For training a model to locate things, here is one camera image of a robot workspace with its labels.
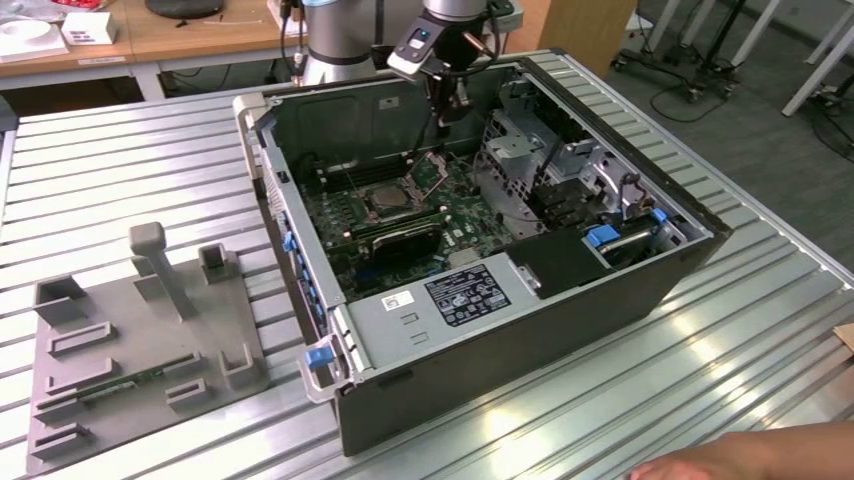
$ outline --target white box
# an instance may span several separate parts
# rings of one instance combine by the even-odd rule
[[[70,45],[109,45],[117,30],[109,12],[70,12],[62,23],[62,36]]]
[[[0,35],[0,63],[20,62],[33,58],[68,53],[58,27],[50,25],[50,32],[29,41],[13,41]]]

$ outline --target side panel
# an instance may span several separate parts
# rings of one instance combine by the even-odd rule
[[[337,398],[344,455],[355,455],[643,318],[720,246],[703,240],[599,288],[487,332]]]

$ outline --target warning label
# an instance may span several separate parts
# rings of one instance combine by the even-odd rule
[[[452,327],[509,305],[509,299],[495,283],[485,265],[463,270],[424,286],[444,316],[444,322]]]

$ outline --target white label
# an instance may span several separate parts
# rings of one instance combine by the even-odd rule
[[[412,294],[408,290],[404,290],[400,293],[395,293],[388,297],[383,298],[383,307],[385,307],[385,311],[389,312],[395,308],[400,308],[404,305],[412,303],[415,299],[412,298]]]
[[[77,65],[100,65],[101,63],[121,63],[124,61],[127,61],[124,57],[85,58],[77,60]]]
[[[379,101],[379,109],[380,110],[388,110],[389,108],[397,108],[399,106],[400,106],[400,98],[399,97],[383,98]]]

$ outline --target black plastic cover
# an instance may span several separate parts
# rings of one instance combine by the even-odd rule
[[[608,275],[612,270],[574,229],[558,230],[512,243],[505,249],[516,267],[527,268],[539,282],[536,296],[546,299]]]

